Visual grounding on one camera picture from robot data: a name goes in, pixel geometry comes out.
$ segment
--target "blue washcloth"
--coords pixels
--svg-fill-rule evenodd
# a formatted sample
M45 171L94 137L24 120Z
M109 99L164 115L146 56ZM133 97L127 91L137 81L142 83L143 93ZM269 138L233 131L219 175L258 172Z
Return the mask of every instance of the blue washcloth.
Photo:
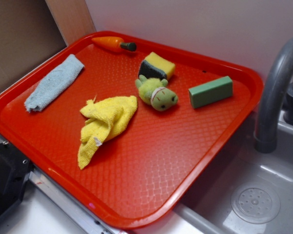
M82 68L84 65L74 55L69 55L63 63L40 81L35 91L25 101L26 110L42 111L74 82Z

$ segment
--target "drain cover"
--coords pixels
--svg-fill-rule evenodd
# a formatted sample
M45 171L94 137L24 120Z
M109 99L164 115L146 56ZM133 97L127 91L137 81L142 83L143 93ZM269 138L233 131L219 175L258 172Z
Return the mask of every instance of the drain cover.
M245 183L232 194L233 211L246 222L260 224L273 220L280 210L277 193L265 184Z

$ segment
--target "sponge scouring pad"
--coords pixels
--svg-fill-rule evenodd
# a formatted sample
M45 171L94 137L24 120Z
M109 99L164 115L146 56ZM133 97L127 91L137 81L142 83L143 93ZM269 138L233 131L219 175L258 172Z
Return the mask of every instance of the sponge scouring pad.
M233 95L232 80L222 77L189 89L190 101L193 108L231 97Z
M175 72L176 65L154 52L151 52L140 65L139 75L146 78L159 78L169 80Z

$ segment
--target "brown wall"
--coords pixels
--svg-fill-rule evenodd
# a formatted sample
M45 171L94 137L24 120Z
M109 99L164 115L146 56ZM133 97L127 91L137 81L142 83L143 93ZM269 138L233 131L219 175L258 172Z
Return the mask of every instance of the brown wall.
M0 93L65 47L44 0L0 0Z

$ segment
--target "plastic tray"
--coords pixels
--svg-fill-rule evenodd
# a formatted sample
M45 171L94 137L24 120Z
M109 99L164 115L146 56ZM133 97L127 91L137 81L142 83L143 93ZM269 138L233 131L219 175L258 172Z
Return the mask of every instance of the plastic tray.
M94 36L119 36L136 52L115 54ZM138 98L127 129L104 143L80 170L77 153L88 99L138 96L141 61L155 52L176 64L168 87L177 106L157 112ZM75 82L41 113L24 101L39 81L69 54L85 65ZM233 96L193 109L188 89L230 76ZM258 103L263 83L252 70L228 62L113 32L75 42L0 95L0 133L107 224L133 229L170 211Z

